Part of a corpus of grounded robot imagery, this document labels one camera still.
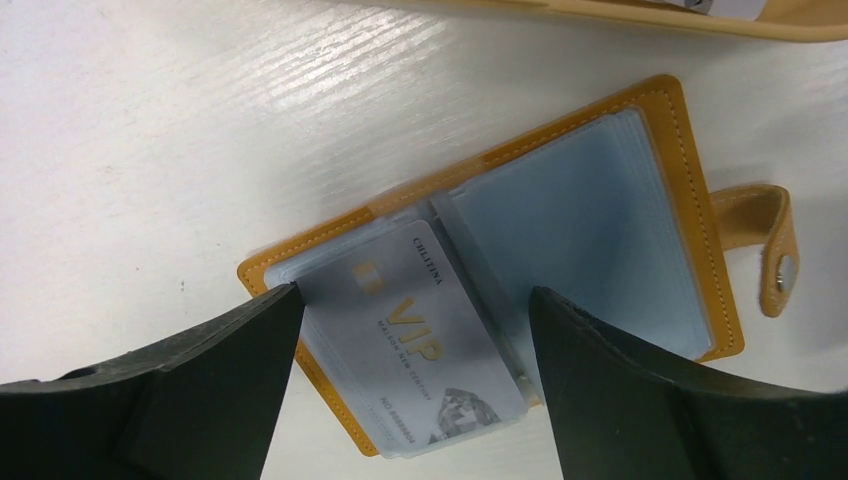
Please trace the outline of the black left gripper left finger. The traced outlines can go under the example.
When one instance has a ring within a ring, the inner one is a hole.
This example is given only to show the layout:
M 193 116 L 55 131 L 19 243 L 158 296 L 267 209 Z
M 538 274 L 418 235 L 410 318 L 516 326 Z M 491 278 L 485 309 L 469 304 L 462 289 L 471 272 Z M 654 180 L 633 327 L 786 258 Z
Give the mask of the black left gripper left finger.
M 1 388 L 5 479 L 257 479 L 304 313 L 282 285 L 195 327 Z

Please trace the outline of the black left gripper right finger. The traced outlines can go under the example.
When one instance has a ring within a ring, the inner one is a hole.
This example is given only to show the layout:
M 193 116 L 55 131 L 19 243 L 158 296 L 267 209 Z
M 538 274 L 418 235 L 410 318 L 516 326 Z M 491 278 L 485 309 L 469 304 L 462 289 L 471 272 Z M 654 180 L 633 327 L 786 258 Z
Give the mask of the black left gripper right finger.
M 843 479 L 847 395 L 688 360 L 546 287 L 529 321 L 567 479 Z

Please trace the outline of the orange leather card holder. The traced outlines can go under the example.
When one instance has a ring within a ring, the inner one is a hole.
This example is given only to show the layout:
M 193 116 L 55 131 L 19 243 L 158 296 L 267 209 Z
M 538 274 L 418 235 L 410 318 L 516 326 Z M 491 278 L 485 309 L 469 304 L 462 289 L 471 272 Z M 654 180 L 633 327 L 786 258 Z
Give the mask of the orange leather card holder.
M 528 315 L 534 287 L 704 362 L 745 346 L 726 253 L 760 248 L 769 317 L 782 313 L 800 266 L 788 191 L 709 192 L 682 86 L 657 75 L 271 246 L 238 275 L 255 296 L 297 285 L 414 220 L 433 228 L 527 411 L 545 400 Z M 305 344 L 305 318 L 306 309 L 296 362 L 361 453 L 384 456 Z

